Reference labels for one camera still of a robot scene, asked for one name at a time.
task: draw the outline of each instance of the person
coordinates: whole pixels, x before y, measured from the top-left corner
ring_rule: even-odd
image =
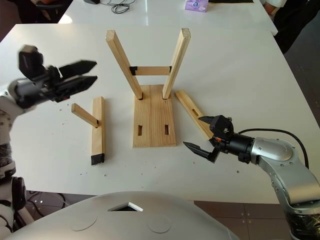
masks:
[[[270,16],[276,8],[280,9],[273,19],[278,30],[274,38],[285,54],[304,27],[317,15],[320,0],[267,0],[264,4],[264,9]]]

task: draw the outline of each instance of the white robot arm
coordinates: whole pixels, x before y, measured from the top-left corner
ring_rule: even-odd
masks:
[[[82,60],[60,67],[45,68],[43,56],[35,46],[25,45],[19,52],[19,69],[26,78],[0,87],[0,239],[13,230],[14,212],[26,204],[22,177],[13,176],[16,164],[11,156],[10,130],[17,116],[51,100],[61,102],[87,90],[97,76],[82,76],[97,63]]]

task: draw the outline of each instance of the wooden leg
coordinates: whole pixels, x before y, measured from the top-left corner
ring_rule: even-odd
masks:
[[[191,38],[191,34],[188,28],[182,28],[179,34],[178,42],[176,43],[172,62],[171,62],[171,72],[169,76],[166,78],[165,84],[162,90],[162,98],[168,99],[174,82],[176,80],[180,65],[182,60],[184,59],[184,55],[186,53],[189,41]]]
[[[137,99],[142,99],[143,93],[141,90],[141,87],[138,83],[138,80],[135,76],[132,75],[130,71],[130,63],[129,60],[125,54],[124,49],[121,46],[121,43],[118,39],[118,36],[116,34],[115,30],[108,30],[106,32],[105,40],[107,44],[109,45],[116,61],[118,62],[124,76],[126,77],[130,87],[132,88],[132,91],[134,92]]]
[[[78,104],[72,103],[71,112],[86,121],[88,124],[92,125],[92,127],[97,128],[99,126],[99,121]]]
[[[176,98],[180,101],[184,109],[187,111],[187,113],[190,115],[190,117],[193,119],[194,123],[201,130],[205,138],[207,140],[211,139],[214,134],[209,129],[210,125],[198,119],[200,117],[203,117],[204,115],[201,113],[199,108],[197,108],[197,106],[194,104],[191,98],[187,95],[187,93],[184,90],[180,90],[180,91],[176,91],[174,94]]]
[[[92,115],[99,123],[97,128],[92,128],[91,138],[91,165],[97,165],[105,161],[106,154],[105,99],[102,96],[93,99]]]

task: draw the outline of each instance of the mortise hole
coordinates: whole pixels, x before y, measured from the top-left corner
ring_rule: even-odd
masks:
[[[138,125],[138,136],[142,136],[142,125]]]
[[[192,112],[195,114],[196,117],[199,116],[199,114],[197,113],[197,111],[194,108],[192,109]]]
[[[164,135],[169,135],[169,125],[164,125]]]

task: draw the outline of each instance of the wooden board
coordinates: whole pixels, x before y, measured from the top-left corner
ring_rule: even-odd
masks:
[[[100,96],[93,99],[92,115],[98,120],[98,127],[92,127],[91,165],[103,163],[106,154],[105,99]]]
[[[172,97],[162,98],[163,85],[142,85],[134,98],[133,148],[176,146]]]
[[[201,130],[205,138],[207,140],[211,139],[214,134],[209,129],[210,125],[198,119],[200,117],[203,117],[204,115],[199,110],[199,108],[195,105],[195,103],[191,100],[191,98],[187,95],[187,93],[184,90],[180,90],[180,91],[176,91],[174,95],[180,101],[180,103],[182,104],[184,109],[187,111],[187,113],[190,115],[190,117],[193,119],[194,123]]]

